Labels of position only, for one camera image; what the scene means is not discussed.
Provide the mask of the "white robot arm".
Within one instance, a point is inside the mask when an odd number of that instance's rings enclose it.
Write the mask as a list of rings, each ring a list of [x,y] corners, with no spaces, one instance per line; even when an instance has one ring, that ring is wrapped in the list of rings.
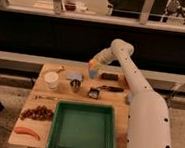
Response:
[[[96,78],[101,67],[118,60],[132,94],[127,148],[171,148],[168,106],[130,58],[133,53],[133,45],[115,39],[88,61],[89,76]]]

